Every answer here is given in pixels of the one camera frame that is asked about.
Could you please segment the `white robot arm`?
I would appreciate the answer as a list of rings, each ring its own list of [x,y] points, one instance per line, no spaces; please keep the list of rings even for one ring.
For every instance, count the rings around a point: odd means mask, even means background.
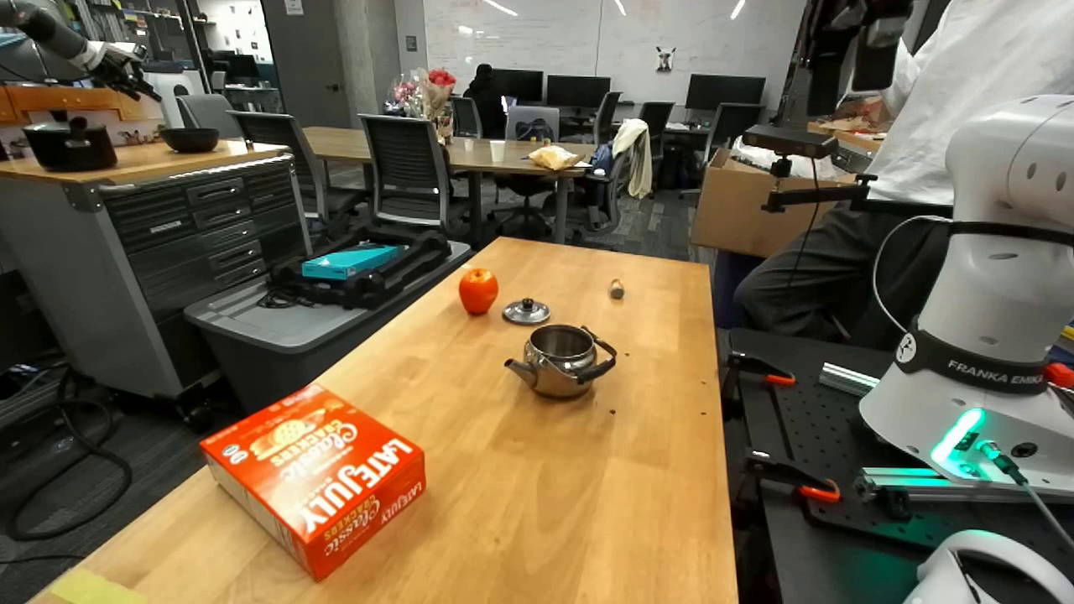
[[[942,267],[894,367],[859,400],[891,445],[958,484],[1074,490],[1072,397],[1044,375],[1074,319],[1074,97],[1038,93],[971,117],[948,149]]]

